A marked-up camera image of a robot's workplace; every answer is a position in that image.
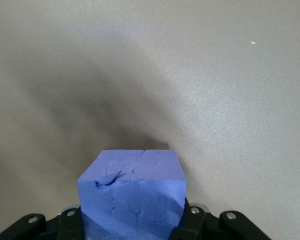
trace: cracked blue surface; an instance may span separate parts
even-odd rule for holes
[[[173,150],[104,150],[80,176],[89,240],[167,240],[183,214],[186,178]]]

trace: blue block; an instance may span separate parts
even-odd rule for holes
[[[77,183],[87,240],[167,240],[183,215],[174,150],[104,150]]]

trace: tear in blue block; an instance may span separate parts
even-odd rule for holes
[[[174,150],[104,150],[78,179],[87,240],[167,240],[187,182]]]

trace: gray surface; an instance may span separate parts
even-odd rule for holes
[[[191,202],[300,240],[300,0],[0,1],[0,230],[167,145]]]

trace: screw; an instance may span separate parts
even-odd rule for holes
[[[68,211],[67,213],[66,213],[66,215],[68,216],[68,217],[70,217],[70,216],[72,216],[72,215],[75,215],[75,211]]]
[[[200,210],[199,210],[197,207],[193,206],[193,207],[191,208],[191,213],[193,213],[193,214],[198,214],[198,213],[200,213]]]
[[[28,220],[28,224],[32,224],[32,223],[36,222],[37,220],[38,220],[38,218],[36,216],[34,216]]]
[[[226,217],[230,220],[237,219],[237,216],[233,212],[230,212],[230,211],[226,213]]]

